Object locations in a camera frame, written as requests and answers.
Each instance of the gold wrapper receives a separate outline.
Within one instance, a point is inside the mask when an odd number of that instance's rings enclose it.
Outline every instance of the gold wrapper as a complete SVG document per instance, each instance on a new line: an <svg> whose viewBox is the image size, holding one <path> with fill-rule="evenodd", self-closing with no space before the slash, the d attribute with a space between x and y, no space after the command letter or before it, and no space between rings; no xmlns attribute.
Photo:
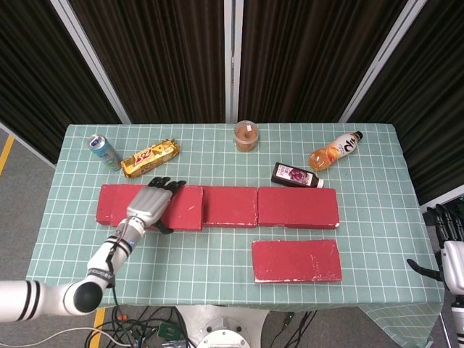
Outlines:
<svg viewBox="0 0 464 348"><path fill-rule="evenodd" d="M138 176L162 165L175 157L181 146L174 139L166 139L143 149L129 158L121 161L124 176L126 178L137 178Z"/></svg>

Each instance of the black curtain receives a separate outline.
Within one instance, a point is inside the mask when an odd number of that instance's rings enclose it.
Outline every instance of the black curtain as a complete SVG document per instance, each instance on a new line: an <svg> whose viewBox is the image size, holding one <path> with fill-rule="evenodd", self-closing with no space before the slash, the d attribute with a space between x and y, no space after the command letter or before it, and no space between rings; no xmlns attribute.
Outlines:
<svg viewBox="0 0 464 348"><path fill-rule="evenodd" d="M239 119L337 122L406 1L245 1Z"/></svg>
<svg viewBox="0 0 464 348"><path fill-rule="evenodd" d="M395 126L419 203L464 184L463 1L427 1L349 121Z"/></svg>
<svg viewBox="0 0 464 348"><path fill-rule="evenodd" d="M134 123L224 122L216 0L71 0Z"/></svg>
<svg viewBox="0 0 464 348"><path fill-rule="evenodd" d="M2 1L0 50L0 122L51 162L70 123L120 123L49 1Z"/></svg>

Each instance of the gray floor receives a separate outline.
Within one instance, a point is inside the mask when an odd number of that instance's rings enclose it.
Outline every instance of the gray floor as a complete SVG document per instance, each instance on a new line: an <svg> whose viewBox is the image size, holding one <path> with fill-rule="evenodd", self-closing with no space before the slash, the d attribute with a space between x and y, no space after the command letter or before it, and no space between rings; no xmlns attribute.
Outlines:
<svg viewBox="0 0 464 348"><path fill-rule="evenodd" d="M0 130L0 151L6 134ZM33 245L41 224L46 198L53 178L53 169L40 161L19 143L14 142L4 172L0 175L0 280L20 280L25 277ZM12 219L20 212L20 219ZM450 317L451 296L447 294L443 316L451 332L455 332ZM140 307L123 306L130 318L140 313ZM268 348L280 331L286 314L272 312L262 331L262 347ZM276 340L280 348L298 326L302 314L296 315L289 328ZM39 341L66 328L92 326L93 315L81 318L39 318L29 322L0 323L0 342L28 344ZM42 347L82 347L87 333L76 331L58 336ZM437 321L431 333L433 347L446 347L442 328ZM457 347L451 336L453 347ZM339 308L318 312L299 345L303 347L398 347L370 318L357 308Z"/></svg>

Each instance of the bottle label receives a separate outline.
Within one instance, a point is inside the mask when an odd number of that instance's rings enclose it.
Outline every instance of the bottle label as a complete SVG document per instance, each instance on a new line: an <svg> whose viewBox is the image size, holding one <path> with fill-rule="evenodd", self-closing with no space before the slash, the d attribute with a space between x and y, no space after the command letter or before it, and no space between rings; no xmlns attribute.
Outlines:
<svg viewBox="0 0 464 348"><path fill-rule="evenodd" d="M354 134L344 134L327 146L327 156L334 162L345 154L353 152L357 147L357 137Z"/></svg>
<svg viewBox="0 0 464 348"><path fill-rule="evenodd" d="M285 165L278 166L275 176L286 180L296 181L297 183L302 183L306 186L310 186L312 180L311 173L297 168L287 167Z"/></svg>

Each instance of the yellow floor line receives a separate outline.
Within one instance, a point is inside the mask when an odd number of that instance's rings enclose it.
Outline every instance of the yellow floor line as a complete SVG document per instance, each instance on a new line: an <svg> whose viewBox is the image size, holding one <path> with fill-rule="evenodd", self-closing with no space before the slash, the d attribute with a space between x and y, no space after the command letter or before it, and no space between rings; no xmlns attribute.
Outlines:
<svg viewBox="0 0 464 348"><path fill-rule="evenodd" d="M96 310L95 313L95 320L94 320L94 328L101 328L100 325L103 323L104 320L104 308L99 308ZM92 334L96 334L94 338L92 338L92 342L90 344L90 348L99 348L100 345L100 336L102 335L98 331L94 331Z"/></svg>
<svg viewBox="0 0 464 348"><path fill-rule="evenodd" d="M9 134L7 138L7 142L5 142L5 146L3 147L3 151L0 154L0 175L1 175L1 172L3 171L5 163L7 163L9 150L12 149L13 141L15 141L15 138L11 134Z"/></svg>

